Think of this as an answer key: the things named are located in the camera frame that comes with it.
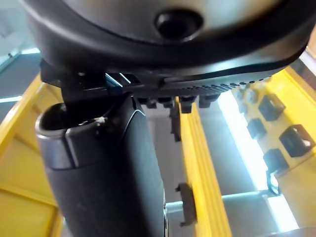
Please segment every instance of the bright light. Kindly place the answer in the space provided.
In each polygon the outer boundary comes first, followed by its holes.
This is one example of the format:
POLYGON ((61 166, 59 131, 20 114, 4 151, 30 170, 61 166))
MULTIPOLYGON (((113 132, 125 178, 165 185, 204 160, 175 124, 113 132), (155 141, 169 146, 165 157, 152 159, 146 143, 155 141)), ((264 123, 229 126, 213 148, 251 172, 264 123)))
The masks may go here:
POLYGON ((126 76, 124 76, 122 73, 119 73, 119 75, 124 78, 125 81, 127 81, 130 84, 130 80, 126 78, 126 76))
POLYGON ((15 102, 15 101, 19 101, 22 99, 22 96, 15 96, 15 97, 8 97, 8 98, 2 98, 0 99, 0 103, 5 103, 5 102, 15 102))
MULTIPOLYGON (((258 142, 252 140, 247 129, 247 121, 245 117, 239 113, 238 104, 233 94, 230 91, 222 93, 218 98, 218 105, 250 174, 252 182, 257 190, 267 189, 266 171, 268 168, 263 160, 263 152, 258 142)), ((272 177, 272 182, 274 185, 277 185, 275 177, 272 177)), ((269 197, 268 203, 280 231, 286 232, 298 229, 293 213, 283 195, 269 197)))
POLYGON ((111 77, 109 74, 105 73, 105 76, 107 77, 107 79, 109 79, 111 82, 113 82, 114 84, 123 87, 117 80, 115 80, 113 77, 111 77))
POLYGON ((268 167, 263 160, 263 152, 257 141, 252 140, 245 117, 239 113, 233 94, 228 91, 218 98, 218 105, 231 131, 235 144, 257 190, 266 190, 268 167))
POLYGON ((268 198, 268 203, 280 231, 287 232, 299 228, 283 195, 268 198))
POLYGON ((21 54, 33 54, 33 53, 40 53, 40 50, 38 48, 29 48, 21 52, 21 54))

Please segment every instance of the yellow beam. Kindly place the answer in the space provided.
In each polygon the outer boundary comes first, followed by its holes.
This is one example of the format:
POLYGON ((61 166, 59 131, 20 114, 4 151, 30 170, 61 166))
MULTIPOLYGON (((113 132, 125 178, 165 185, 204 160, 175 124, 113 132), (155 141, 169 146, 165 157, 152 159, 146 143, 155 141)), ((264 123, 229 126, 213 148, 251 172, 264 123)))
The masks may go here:
POLYGON ((181 114, 181 139, 185 170, 197 209, 197 237, 232 236, 196 104, 191 114, 181 114))

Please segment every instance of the yellow metal frame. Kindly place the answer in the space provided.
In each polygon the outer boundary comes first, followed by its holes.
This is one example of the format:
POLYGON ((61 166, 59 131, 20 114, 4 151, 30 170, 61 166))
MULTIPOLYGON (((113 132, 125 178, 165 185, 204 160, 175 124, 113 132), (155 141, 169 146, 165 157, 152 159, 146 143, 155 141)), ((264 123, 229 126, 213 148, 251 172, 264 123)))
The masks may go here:
POLYGON ((197 209, 196 236, 230 237, 229 221, 196 104, 191 114, 181 114, 180 120, 185 170, 197 209))
POLYGON ((316 141, 316 92, 291 67, 267 82, 253 84, 251 89, 259 93, 258 102, 251 104, 244 96, 243 102, 248 106, 246 120, 260 118, 267 131, 258 141, 263 153, 278 148, 289 165, 288 169, 276 174, 276 178, 299 227, 316 226, 316 148, 302 157, 292 158, 279 141, 279 136, 294 124, 302 124, 316 141), (277 95, 286 106, 276 121, 265 121, 258 109, 266 94, 277 95))
POLYGON ((35 121, 62 102, 60 89, 31 83, 0 125, 0 236, 59 237, 63 218, 44 173, 35 121))

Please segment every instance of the black plastic housing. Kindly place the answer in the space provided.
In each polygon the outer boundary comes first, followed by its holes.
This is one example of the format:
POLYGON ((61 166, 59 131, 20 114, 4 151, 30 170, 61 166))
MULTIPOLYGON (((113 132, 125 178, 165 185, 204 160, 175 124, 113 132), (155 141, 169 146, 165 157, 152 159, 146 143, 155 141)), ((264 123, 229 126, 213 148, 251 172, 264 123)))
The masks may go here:
POLYGON ((164 190, 146 117, 131 97, 102 114, 75 126, 57 104, 37 122, 67 225, 75 237, 163 237, 164 190))

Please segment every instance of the yellow rail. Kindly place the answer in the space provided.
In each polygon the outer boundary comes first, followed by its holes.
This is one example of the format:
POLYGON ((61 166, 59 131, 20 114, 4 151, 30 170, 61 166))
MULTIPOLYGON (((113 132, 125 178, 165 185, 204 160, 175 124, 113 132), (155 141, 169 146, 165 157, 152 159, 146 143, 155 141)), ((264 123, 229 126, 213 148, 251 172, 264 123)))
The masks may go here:
POLYGON ((197 209, 197 237, 232 236, 196 104, 191 114, 181 114, 181 139, 185 170, 197 209))
POLYGON ((59 237, 61 217, 44 173, 35 121, 62 102, 38 76, 0 125, 0 236, 59 237))

